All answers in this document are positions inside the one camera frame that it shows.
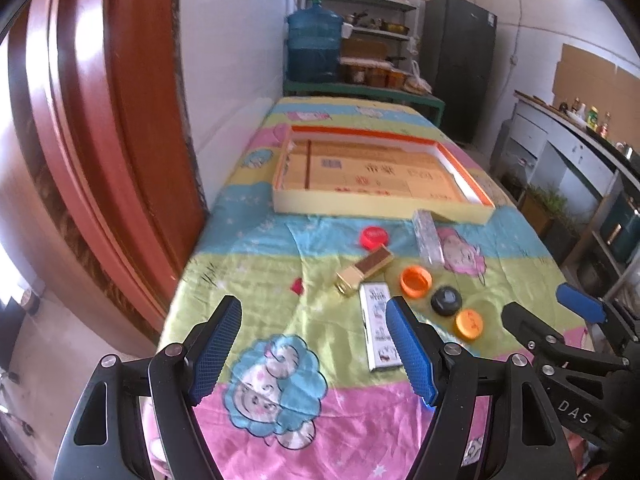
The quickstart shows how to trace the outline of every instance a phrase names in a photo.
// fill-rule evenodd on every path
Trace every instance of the blue gripper pad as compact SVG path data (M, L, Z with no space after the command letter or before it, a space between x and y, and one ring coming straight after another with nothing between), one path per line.
M386 327L391 334L396 350L400 354L404 371L416 395L422 397L427 405L438 396L433 382L433 365L427 357L422 344L415 335L409 320L402 312L397 301L392 298L386 302Z
M188 393L192 406L197 406L212 393L240 330L241 321L241 303L233 298L193 365L193 384Z
M567 283L558 285L556 300L589 323L604 323L607 316L602 304Z

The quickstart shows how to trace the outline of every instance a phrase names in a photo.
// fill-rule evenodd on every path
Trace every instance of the condiment bottle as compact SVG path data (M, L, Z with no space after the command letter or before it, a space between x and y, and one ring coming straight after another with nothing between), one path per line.
M611 113L607 112L604 115L604 121L602 121L602 124L598 128L598 134L603 139L606 139L607 135L609 135L609 123L610 122L611 122Z
M598 109L595 106L592 106L589 110L589 114L587 115L587 126L593 131L598 127Z

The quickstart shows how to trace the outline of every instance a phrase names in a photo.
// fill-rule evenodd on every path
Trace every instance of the green shelf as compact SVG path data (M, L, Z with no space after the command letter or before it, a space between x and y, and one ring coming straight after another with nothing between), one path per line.
M391 88L376 88L373 86L351 85L347 83L299 83L285 80L283 85L284 95L302 95L316 93L322 95L350 95L373 98L379 101L391 101L394 103L411 103L422 105L430 109L428 119L436 128L440 127L442 114L444 113L444 101L432 95L416 95Z

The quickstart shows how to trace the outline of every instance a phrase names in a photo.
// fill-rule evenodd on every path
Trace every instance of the green plant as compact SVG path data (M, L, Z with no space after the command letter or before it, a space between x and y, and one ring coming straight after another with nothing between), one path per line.
M567 198L565 196L553 189L542 189L538 186L527 187L527 193L543 205L555 220L562 222L572 234L578 235L578 223L566 211Z

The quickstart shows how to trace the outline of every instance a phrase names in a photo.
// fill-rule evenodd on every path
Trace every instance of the refrigerator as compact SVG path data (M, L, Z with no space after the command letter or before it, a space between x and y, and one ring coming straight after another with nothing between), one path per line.
M460 144L470 143L478 126L496 27L495 14L466 0L431 0L424 7L420 75L445 102L440 129Z

